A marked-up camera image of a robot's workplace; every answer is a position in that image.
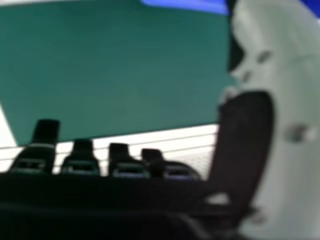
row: green mat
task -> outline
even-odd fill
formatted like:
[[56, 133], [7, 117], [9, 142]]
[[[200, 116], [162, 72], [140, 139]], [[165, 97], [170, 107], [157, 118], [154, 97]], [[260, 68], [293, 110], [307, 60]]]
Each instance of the green mat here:
[[0, 8], [0, 100], [19, 144], [38, 119], [60, 140], [210, 124], [226, 73], [227, 19], [138, 0]]

